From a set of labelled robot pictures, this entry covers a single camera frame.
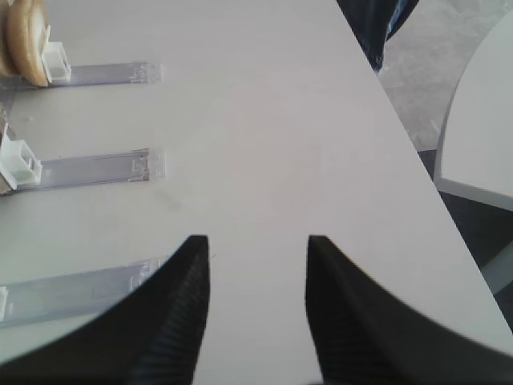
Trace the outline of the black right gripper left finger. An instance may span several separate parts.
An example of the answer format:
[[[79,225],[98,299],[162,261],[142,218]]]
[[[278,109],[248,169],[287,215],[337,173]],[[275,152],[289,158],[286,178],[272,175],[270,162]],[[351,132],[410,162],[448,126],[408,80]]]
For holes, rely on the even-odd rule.
[[[188,237],[145,283],[77,330],[1,366],[3,384],[190,384],[208,319],[209,243]]]

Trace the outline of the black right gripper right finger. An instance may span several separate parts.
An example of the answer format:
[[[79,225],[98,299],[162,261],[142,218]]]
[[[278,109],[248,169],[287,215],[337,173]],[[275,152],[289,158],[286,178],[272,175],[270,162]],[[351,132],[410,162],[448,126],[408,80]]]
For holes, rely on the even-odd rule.
[[[326,236],[309,237],[305,309],[325,384],[510,384],[512,358],[408,306]]]

